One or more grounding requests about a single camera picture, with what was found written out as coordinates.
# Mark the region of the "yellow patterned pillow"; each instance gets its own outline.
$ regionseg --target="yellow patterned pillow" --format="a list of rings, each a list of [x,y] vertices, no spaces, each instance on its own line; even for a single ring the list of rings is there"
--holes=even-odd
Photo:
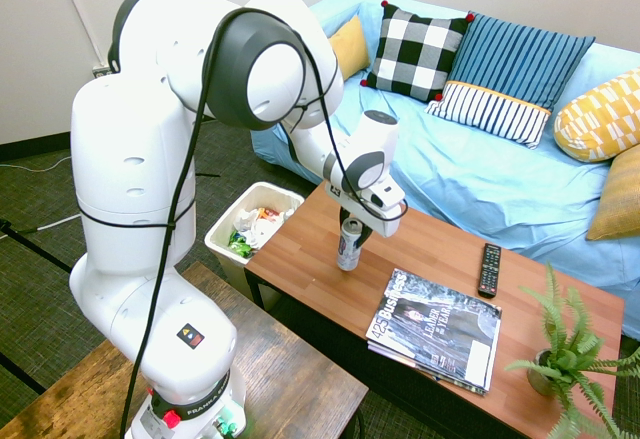
[[[591,89],[556,117],[554,136],[574,159],[610,159],[640,142],[640,67]]]

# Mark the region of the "coffee table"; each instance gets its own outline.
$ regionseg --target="coffee table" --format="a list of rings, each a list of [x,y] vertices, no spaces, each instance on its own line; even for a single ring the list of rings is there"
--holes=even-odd
[[[491,390],[482,397],[373,357],[377,355],[366,349],[365,334],[395,267],[475,295],[485,240],[410,209],[394,236],[385,239],[374,233],[363,246],[358,267],[344,272],[336,264],[339,210],[321,184],[249,261],[247,280],[254,300],[260,302],[256,284],[263,282],[328,318],[322,327],[335,326],[335,330],[326,334],[324,346],[314,345],[321,350],[326,347],[325,354],[372,390],[445,436],[546,437],[558,420],[559,405],[536,393],[524,370],[504,371],[513,360],[533,359],[547,346],[541,332],[541,306],[519,289],[526,285],[543,292],[545,267],[502,251],[498,294],[491,300],[503,308],[502,326]],[[617,358],[623,300],[565,274],[557,273],[557,278],[563,290],[568,286],[579,290],[595,332],[606,340],[601,357]],[[349,337],[338,336],[345,330]],[[341,346],[332,349],[332,342]],[[598,381],[611,410],[615,376],[598,375]],[[592,414],[580,395],[576,400]]]

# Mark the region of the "light blue couch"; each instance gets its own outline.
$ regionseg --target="light blue couch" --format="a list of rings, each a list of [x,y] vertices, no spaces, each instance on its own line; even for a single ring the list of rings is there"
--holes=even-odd
[[[323,0],[312,10],[327,36],[358,14],[373,63],[382,22],[381,1]],[[389,2],[425,17],[464,17],[467,13],[411,0]],[[638,65],[640,54],[595,43],[555,111]],[[562,152],[553,139],[555,114],[538,148],[530,150],[430,116],[422,102],[362,87],[359,83],[367,72],[346,81],[344,99],[331,121],[334,127],[351,133],[363,110],[383,111],[398,119],[400,137],[391,174],[411,207],[538,262],[549,261],[559,271],[622,297],[626,301],[623,332],[640,339],[640,237],[585,239],[609,162],[585,164]],[[252,132],[252,141],[260,158],[320,182],[291,160],[285,137],[277,128]]]

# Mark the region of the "power outlet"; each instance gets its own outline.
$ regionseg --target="power outlet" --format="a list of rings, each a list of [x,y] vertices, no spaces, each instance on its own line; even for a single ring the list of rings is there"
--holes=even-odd
[[[109,66],[97,66],[93,68],[93,77],[96,79],[109,74],[111,74],[111,68]]]

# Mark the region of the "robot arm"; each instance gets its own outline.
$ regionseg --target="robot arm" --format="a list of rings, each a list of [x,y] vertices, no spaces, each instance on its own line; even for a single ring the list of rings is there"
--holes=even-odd
[[[325,120],[342,99],[342,76],[301,0],[251,0],[245,9],[224,0],[135,0],[124,8],[111,51],[117,70],[159,67],[192,111],[208,70],[207,115],[252,130],[280,123],[294,160],[326,179],[334,199],[384,237],[396,231],[404,199],[389,175],[397,122],[367,111],[351,136],[331,137]]]
[[[397,228],[404,195],[388,174],[395,120],[369,111],[351,136],[331,134],[325,119],[340,103],[342,77],[315,17],[300,0],[247,6],[125,1],[110,51],[118,74],[90,82],[74,100],[87,254],[70,287],[153,386],[129,438],[220,438],[230,423],[236,437],[245,426],[235,327],[173,267],[195,241],[195,174],[185,161],[194,113],[255,130],[282,124],[297,159],[329,181],[345,209],[384,236]]]

